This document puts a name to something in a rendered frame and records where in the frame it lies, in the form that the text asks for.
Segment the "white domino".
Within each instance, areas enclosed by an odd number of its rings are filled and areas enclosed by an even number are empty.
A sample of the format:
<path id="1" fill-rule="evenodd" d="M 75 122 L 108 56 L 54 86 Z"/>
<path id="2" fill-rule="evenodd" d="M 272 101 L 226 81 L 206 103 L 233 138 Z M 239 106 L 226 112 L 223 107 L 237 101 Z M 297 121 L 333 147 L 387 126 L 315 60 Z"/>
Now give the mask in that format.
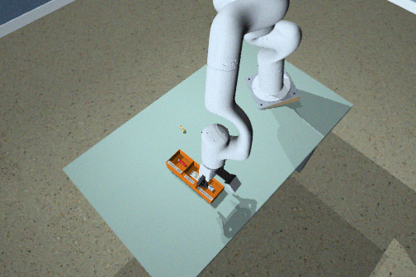
<path id="1" fill-rule="evenodd" d="M 192 171 L 191 172 L 191 174 L 190 174 L 190 176 L 192 176 L 194 179 L 196 179 L 197 181 L 199 181 L 200 180 L 200 176 L 199 176 L 199 174 L 198 173 L 196 173 L 195 171 Z"/>

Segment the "orange bin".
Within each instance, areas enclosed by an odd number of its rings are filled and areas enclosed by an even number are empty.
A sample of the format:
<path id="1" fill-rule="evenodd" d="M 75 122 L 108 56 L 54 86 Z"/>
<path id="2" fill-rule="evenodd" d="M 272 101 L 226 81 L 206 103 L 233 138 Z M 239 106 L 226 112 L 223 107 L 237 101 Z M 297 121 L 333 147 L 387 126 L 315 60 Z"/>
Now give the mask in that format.
<path id="1" fill-rule="evenodd" d="M 185 167 L 182 165 L 178 159 L 181 159 L 187 164 Z M 201 195 L 205 200 L 210 204 L 219 196 L 223 191 L 224 186 L 220 184 L 215 178 L 208 182 L 208 186 L 212 185 L 215 189 L 213 191 L 208 188 L 203 188 L 202 186 L 196 185 L 197 180 L 190 176 L 192 171 L 195 171 L 199 174 L 200 165 L 188 157 L 182 150 L 178 150 L 173 156 L 171 156 L 167 161 L 167 168 L 169 168 L 173 173 L 180 177 L 184 182 L 186 182 L 194 191 Z"/>

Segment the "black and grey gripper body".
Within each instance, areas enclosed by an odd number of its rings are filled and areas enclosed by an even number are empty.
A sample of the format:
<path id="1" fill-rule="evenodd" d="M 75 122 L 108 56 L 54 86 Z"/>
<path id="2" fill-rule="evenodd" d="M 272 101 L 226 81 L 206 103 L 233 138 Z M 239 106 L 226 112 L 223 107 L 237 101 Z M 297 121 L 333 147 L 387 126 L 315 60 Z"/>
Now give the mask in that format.
<path id="1" fill-rule="evenodd" d="M 217 169 L 218 169 L 218 168 L 217 168 Z M 213 177 L 216 175 L 216 174 L 215 174 L 215 171 L 216 171 L 217 169 L 212 169 L 212 168 L 209 168 L 209 167 L 205 166 L 203 162 L 201 162 L 201 165 L 200 165 L 200 170 L 199 170 L 199 176 L 204 175 L 204 176 L 206 177 L 206 181 L 207 181 L 207 182 L 209 182 L 209 181 L 211 181 L 211 180 L 213 179 Z"/>

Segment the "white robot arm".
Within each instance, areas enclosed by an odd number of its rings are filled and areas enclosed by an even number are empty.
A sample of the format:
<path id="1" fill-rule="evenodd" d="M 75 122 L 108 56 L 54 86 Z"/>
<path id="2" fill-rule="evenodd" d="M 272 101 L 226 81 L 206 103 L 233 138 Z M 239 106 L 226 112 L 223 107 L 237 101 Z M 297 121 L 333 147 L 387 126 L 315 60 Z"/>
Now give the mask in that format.
<path id="1" fill-rule="evenodd" d="M 229 135 L 222 124 L 207 125 L 201 134 L 201 160 L 209 168 L 218 168 L 215 174 L 235 193 L 241 182 L 222 166 L 226 159 L 248 159 L 253 142 L 252 124 L 235 102 L 243 38 L 262 47 L 253 93 L 263 101 L 279 101 L 291 88 L 284 74 L 283 57 L 297 49 L 302 31 L 294 22 L 282 20 L 290 0 L 213 0 L 213 4 L 218 14 L 210 28 L 205 106 L 209 112 L 232 122 L 239 135 Z"/>

